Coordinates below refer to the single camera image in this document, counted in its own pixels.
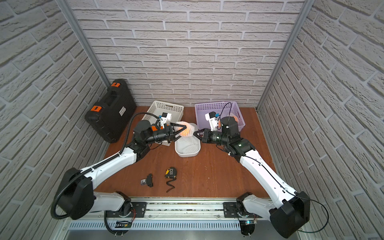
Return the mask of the black plastic tool case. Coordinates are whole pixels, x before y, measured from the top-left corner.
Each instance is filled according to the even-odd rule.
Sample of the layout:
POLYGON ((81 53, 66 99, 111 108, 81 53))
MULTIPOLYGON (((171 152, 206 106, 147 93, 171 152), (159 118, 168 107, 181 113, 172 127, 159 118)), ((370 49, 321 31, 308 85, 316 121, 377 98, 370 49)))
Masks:
POLYGON ((122 136, 136 108, 127 80, 117 79, 87 111, 85 120, 104 141, 115 143, 122 136))

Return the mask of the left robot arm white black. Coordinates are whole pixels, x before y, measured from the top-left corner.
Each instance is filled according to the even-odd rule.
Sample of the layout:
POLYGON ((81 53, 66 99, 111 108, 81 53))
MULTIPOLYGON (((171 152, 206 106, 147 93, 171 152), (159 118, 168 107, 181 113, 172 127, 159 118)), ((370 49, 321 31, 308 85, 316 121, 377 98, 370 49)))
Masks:
POLYGON ((147 120, 140 121, 133 130, 132 141, 123 150, 94 165, 67 170, 51 205, 51 216, 60 220, 84 217, 89 212, 129 213, 129 197, 121 192, 100 193, 96 188, 106 179, 143 159, 151 144, 177 141, 188 130, 189 124, 170 123, 158 130, 147 120))

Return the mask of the purple perforated plastic basket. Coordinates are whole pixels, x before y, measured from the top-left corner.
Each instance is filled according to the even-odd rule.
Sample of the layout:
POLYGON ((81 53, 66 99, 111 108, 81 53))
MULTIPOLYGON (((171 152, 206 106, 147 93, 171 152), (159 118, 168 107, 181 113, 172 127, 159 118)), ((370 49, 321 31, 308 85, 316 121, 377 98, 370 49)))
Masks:
POLYGON ((224 101, 224 102, 211 102, 211 103, 200 103, 195 104, 195 113, 197 126, 200 129, 210 128, 208 121, 205 118, 205 114, 209 112, 216 112, 217 114, 223 115, 223 117, 236 116, 239 118, 238 128, 241 132, 245 127, 246 123, 240 111, 240 108, 235 101, 224 101))

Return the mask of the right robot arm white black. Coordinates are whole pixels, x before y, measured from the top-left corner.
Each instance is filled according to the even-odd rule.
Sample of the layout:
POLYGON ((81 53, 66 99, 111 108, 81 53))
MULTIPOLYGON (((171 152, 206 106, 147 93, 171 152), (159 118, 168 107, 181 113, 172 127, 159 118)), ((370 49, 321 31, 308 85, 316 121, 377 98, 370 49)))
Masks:
POLYGON ((194 132, 201 142, 222 146, 224 151, 245 167, 269 195, 269 200, 245 194, 240 203, 247 213, 269 220, 275 230, 289 238, 310 220, 310 198, 296 192, 263 160, 250 141, 241 137, 234 117, 207 114, 210 128, 194 132))

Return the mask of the yellow black tape measure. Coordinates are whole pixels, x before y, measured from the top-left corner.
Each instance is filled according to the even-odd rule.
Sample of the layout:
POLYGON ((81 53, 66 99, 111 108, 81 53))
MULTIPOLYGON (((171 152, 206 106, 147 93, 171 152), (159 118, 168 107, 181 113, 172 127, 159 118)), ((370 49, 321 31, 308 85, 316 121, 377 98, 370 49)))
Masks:
POLYGON ((170 167, 166 170, 165 178, 166 179, 176 179, 177 177, 177 170, 175 167, 170 167))

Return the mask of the aluminium mounting rail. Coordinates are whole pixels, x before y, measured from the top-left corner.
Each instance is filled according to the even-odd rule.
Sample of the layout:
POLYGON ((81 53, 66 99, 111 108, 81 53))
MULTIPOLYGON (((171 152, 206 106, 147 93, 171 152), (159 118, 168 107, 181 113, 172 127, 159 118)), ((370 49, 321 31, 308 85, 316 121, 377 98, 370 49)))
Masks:
POLYGON ((270 223, 277 207, 269 199, 251 195, 235 198, 133 198, 134 212, 90 213, 79 220, 65 220, 61 236, 68 231, 111 229, 114 235, 130 231, 243 231, 249 235, 257 224, 270 223))

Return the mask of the white foam net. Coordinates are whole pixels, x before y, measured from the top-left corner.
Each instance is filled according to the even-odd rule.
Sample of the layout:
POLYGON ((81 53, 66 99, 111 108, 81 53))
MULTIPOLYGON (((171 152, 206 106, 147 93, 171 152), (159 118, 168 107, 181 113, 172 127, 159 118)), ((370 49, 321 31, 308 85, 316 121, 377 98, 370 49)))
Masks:
POLYGON ((189 143, 189 142, 182 142, 181 144, 178 145, 178 151, 179 153, 184 155, 195 154, 200 151, 200 145, 189 143))

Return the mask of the white plastic tub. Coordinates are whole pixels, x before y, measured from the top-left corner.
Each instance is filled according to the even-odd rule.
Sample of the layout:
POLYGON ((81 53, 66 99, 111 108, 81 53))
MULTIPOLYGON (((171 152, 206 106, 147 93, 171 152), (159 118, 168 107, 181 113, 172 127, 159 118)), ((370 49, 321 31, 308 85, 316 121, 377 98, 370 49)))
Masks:
POLYGON ((194 136, 194 132, 198 130, 198 126, 194 123, 184 121, 177 122, 177 124, 185 125, 187 128, 178 135, 180 138, 175 142, 176 153, 182 158, 196 156, 201 150, 201 142, 194 136))

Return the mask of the small black gripper part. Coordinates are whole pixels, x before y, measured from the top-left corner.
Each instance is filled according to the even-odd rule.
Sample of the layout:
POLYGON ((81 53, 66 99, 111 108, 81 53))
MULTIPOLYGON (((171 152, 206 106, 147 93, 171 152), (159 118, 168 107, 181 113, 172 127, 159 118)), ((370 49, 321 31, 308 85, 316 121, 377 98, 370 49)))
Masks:
POLYGON ((141 185, 142 186, 148 186, 148 187, 152 188, 154 186, 153 185, 153 174, 148 174, 145 179, 142 179, 141 185))

